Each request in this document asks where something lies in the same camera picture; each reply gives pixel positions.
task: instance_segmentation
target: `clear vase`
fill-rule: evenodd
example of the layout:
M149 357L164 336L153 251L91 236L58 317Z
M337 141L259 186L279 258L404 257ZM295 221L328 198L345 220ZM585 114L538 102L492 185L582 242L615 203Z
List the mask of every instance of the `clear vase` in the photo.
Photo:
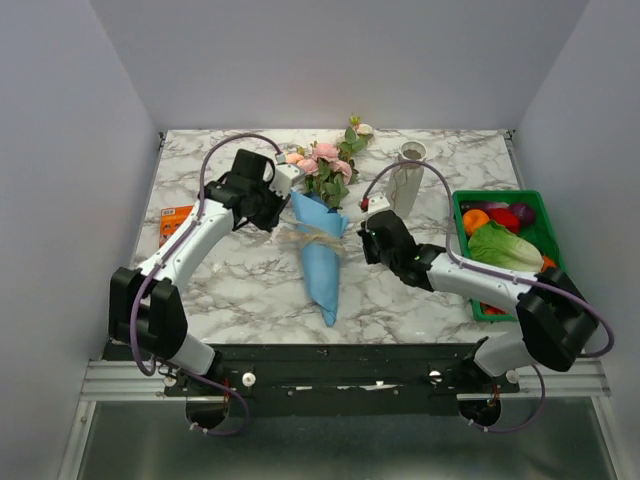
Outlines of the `clear vase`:
M427 148L420 142L405 142L398 149L398 161L422 162L426 156ZM400 165L391 171L386 192L387 200L399 217L406 218L411 213L423 174L424 168L419 165Z

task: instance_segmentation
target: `black metal base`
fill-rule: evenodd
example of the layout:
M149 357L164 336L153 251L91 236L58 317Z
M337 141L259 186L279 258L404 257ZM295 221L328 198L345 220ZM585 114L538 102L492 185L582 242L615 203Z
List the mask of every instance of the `black metal base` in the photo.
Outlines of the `black metal base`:
M458 415L456 396L487 393L493 383L469 382L462 361L475 344L411 345L212 345L218 382L228 381L252 417L429 414ZM242 376L256 376L252 387ZM220 391L177 374L167 396L220 396ZM504 378L502 392L517 392ZM193 413L202 403L190 403ZM231 401L229 416L242 416Z

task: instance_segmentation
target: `twine bow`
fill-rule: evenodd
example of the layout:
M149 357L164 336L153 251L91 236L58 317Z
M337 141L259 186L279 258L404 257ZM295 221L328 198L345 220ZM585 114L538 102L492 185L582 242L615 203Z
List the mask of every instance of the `twine bow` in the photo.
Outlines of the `twine bow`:
M321 245L329 247L341 257L347 253L340 239L334 237L333 235L329 235L324 230L321 230L312 225L307 225L306 223L298 222L293 218L281 216L280 220L284 221L285 223L289 223L298 227L304 227L309 230L308 232L303 232L299 229L283 228L280 231L278 238L284 242L296 242L301 249L306 247L310 243L319 243Z

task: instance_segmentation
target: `lettuce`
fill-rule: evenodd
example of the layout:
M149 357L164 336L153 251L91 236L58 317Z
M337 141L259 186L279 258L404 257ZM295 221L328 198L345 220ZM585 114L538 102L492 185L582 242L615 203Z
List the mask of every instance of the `lettuce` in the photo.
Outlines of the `lettuce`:
M495 267L539 272L544 261L538 249L493 220L469 239L471 258Z

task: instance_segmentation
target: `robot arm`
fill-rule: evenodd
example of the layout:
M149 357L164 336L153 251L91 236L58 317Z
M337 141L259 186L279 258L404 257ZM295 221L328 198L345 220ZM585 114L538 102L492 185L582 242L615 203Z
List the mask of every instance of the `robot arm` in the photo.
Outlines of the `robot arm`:
M205 186L201 211L197 201L189 218L160 250L138 268L116 271L109 296L109 334L113 339L130 344L130 315L136 294L147 281L144 296L148 303L139 306L136 319L140 347L176 367L199 375L212 374L216 352L187 332L180 292L226 235L246 223L266 231L278 224L291 187L304 172L294 165L280 164L271 178L264 180L268 164L273 162L267 157L238 150L231 171Z
M384 197L371 199L368 215L358 232L367 263L384 264L407 285L474 298L518 319L519 332L482 339L467 359L467 373L481 383L533 363L567 371L598 326L587 311L560 295L462 268L444 248L416 244ZM512 278L546 283L582 298L569 277L557 269L533 274L468 259L464 263L481 265L484 270Z

